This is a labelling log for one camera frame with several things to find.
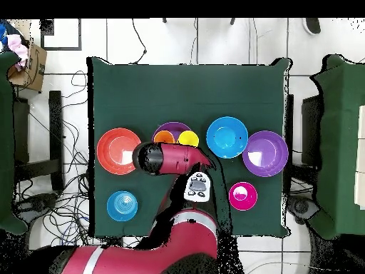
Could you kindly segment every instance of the tiled floor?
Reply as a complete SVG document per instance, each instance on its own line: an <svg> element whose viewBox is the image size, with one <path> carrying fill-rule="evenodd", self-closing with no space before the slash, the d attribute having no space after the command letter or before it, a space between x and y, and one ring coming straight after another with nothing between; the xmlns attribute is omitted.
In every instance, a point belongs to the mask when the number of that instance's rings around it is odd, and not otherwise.
<svg viewBox="0 0 365 274"><path fill-rule="evenodd" d="M31 35L35 43L41 45L39 20L33 20ZM347 59L358 62L365 57L365 21L362 19L320 19L322 32L310 36L302 26L301 19L236 19L233 26L230 19L199 19L199 64L270 64L276 58L289 57L293 60L289 71L289 92L294 94L294 150L302 149L303 98L318 94L314 83L309 79L321 70L322 59L327 54L342 54ZM78 19L55 19L54 36L44 37L45 47L77 47ZM196 36L194 18L169 19L166 24L158 19L135 19L135 27L146 46L147 54L141 64L196 64L197 44L192 51ZM22 91L31 104L31 112L45 126L48 121L48 92L61 90L63 96L82 89L85 78L77 71L87 72L86 57L98 56L111 64L127 64L138 60L143 52L131 19L81 19L80 51L48 51L43 93ZM87 88L69 98L63 104L80 103L87 99ZM87 104L69 106L63 110L64 120L72 123L79 131L76 144L88 159L88 117ZM48 132L31 116L29 117L29 150L31 161L49 158ZM73 137L65 128L66 145L71 149ZM65 149L65 169L68 170L72 156ZM300 154L295 153L294 161L300 162ZM85 166L77 166L78 172L85 172ZM76 175L76 166L66 174L66 181ZM21 184L26 188L29 182ZM29 194L44 192L49 188L49 177L34 179ZM76 192L72 185L67 193ZM49 230L56 232L54 226L46 221ZM310 244L307 229L297 225L287 214L286 225L291 230L287 238L252 237L238 238L240 259L246 273L250 274L306 274L309 264ZM54 239L38 219L31 232L31 249L48 245ZM125 244L135 245L134 238L126 238Z"/></svg>

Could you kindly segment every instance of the red plate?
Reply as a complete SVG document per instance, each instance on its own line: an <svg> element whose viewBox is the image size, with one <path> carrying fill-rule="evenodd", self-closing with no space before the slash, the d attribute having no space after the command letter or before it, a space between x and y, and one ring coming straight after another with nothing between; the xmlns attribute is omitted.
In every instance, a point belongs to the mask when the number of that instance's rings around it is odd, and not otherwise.
<svg viewBox="0 0 365 274"><path fill-rule="evenodd" d="M135 170L132 152L140 144L137 135L126 128L115 128L104 133L96 147L102 167L119 176Z"/></svg>

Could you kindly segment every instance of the yellow bowl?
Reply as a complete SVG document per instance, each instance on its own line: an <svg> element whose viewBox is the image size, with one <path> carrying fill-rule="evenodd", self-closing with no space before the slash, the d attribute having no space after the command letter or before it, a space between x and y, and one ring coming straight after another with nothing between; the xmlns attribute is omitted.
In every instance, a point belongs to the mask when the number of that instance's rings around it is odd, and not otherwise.
<svg viewBox="0 0 365 274"><path fill-rule="evenodd" d="M179 135L178 143L197 147L199 145L199 137L194 131L183 131Z"/></svg>

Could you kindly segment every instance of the green tablecloth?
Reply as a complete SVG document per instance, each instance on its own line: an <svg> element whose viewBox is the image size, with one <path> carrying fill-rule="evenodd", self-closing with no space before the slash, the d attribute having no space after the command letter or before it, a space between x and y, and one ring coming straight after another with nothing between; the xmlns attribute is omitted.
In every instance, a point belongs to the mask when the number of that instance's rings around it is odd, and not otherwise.
<svg viewBox="0 0 365 274"><path fill-rule="evenodd" d="M12 51L0 53L0 229L16 235L28 230L27 225L12 212L14 198L14 91L8 80L8 70L19 61Z"/></svg>
<svg viewBox="0 0 365 274"><path fill-rule="evenodd" d="M128 128L143 142L151 141L159 125L180 121L196 132L199 146L206 150L207 128L221 116L243 121L249 135L261 130L282 134L287 59L273 66L126 66L97 58L92 63L95 148L112 128ZM222 159L222 165L228 189L247 181L258 191L253 209L231 209L234 235L286 235L281 226L282 174L254 176L241 156ZM116 176L96 158L95 236L147 235L173 178L140 171ZM114 221L106 210L108 197L119 190L130 191L138 200L136 216L126 223Z"/></svg>
<svg viewBox="0 0 365 274"><path fill-rule="evenodd" d="M354 203L359 107L365 105L365 65L337 55L324 60L318 81L324 101L321 119L322 169L317 200L323 208L309 223L324 239L365 235L365 210Z"/></svg>

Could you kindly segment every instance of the white stripe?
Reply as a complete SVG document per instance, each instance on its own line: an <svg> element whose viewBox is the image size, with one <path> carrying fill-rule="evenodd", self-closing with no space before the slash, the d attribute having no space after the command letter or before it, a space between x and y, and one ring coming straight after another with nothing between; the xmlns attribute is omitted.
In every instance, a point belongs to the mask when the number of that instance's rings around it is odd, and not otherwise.
<svg viewBox="0 0 365 274"><path fill-rule="evenodd" d="M86 264L85 269L83 270L83 274L93 274L94 268L96 266L96 262L99 259L99 256L103 252L104 249L102 247L98 246L93 254L91 254L91 257L88 259L88 263Z"/></svg>
<svg viewBox="0 0 365 274"><path fill-rule="evenodd" d="M177 214L173 218L175 219L174 225L177 225L178 223L188 222L189 220L193 219L197 223L207 227L210 231L212 231L212 233L215 235L215 237L217 237L217 234L216 234L217 226L215 225L214 220L211 219L210 217L208 217L207 215L204 215L204 214L198 213L198 212L193 212L193 211L186 211L186 212Z"/></svg>

